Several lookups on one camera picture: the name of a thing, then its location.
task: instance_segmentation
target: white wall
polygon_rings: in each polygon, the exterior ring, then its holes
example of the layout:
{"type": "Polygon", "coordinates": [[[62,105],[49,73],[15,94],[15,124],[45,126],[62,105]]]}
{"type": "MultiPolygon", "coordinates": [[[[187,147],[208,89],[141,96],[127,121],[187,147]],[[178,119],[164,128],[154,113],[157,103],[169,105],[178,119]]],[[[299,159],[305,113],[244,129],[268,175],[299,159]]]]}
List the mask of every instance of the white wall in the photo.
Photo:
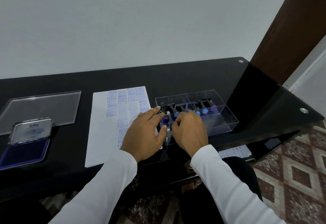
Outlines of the white wall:
{"type": "Polygon", "coordinates": [[[284,0],[0,0],[0,78],[243,56],[284,0]]]}
{"type": "Polygon", "coordinates": [[[326,36],[283,86],[326,117],[326,36]]]}

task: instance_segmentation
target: plastic compartment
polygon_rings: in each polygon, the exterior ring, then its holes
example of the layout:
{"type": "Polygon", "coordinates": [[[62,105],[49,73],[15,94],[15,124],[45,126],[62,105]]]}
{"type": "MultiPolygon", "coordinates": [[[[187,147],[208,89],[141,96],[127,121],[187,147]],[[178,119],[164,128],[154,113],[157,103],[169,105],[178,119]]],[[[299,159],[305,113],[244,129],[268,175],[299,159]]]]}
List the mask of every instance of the plastic compartment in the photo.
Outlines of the plastic compartment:
{"type": "Polygon", "coordinates": [[[155,98],[155,103],[165,113],[160,126],[168,126],[166,145],[170,144],[171,125],[181,111],[193,110],[200,115],[208,136],[232,131],[239,122],[215,90],[155,98]]]}

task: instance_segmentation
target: person's right hand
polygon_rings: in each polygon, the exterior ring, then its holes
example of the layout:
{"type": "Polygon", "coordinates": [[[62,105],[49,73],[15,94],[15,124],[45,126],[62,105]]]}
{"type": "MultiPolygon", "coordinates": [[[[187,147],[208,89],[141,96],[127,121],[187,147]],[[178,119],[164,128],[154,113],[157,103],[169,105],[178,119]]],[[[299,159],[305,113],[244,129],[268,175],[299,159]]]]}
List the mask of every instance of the person's right hand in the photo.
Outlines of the person's right hand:
{"type": "Polygon", "coordinates": [[[191,158],[200,148],[208,145],[206,127],[201,117],[193,111],[179,113],[172,124],[172,135],[191,158]]]}

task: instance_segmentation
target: white paper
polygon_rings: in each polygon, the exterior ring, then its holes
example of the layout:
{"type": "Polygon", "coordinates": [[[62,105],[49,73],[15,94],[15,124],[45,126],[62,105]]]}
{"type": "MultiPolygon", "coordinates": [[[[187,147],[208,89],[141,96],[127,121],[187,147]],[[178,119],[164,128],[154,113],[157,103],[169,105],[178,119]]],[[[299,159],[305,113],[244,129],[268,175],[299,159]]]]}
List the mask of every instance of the white paper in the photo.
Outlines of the white paper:
{"type": "Polygon", "coordinates": [[[128,127],[150,104],[145,87],[93,93],[85,167],[103,164],[121,147],[128,127]]]}
{"type": "Polygon", "coordinates": [[[246,157],[251,156],[251,152],[247,148],[246,145],[226,149],[226,150],[218,152],[218,154],[220,155],[221,158],[226,158],[226,157],[231,157],[231,156],[246,158],[246,157]]]}

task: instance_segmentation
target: white sleeve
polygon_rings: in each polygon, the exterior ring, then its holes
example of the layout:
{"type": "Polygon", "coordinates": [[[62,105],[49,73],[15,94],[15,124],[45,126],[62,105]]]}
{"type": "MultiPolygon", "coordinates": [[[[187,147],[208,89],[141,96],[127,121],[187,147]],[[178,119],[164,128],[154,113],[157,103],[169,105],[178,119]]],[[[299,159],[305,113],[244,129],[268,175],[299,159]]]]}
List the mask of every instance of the white sleeve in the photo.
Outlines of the white sleeve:
{"type": "Polygon", "coordinates": [[[227,224],[285,224],[234,175],[212,145],[202,147],[190,163],[210,191],[227,224]]]}
{"type": "Polygon", "coordinates": [[[137,174],[133,156],[118,150],[110,155],[100,171],[49,222],[107,224],[124,188],[137,174]]]}

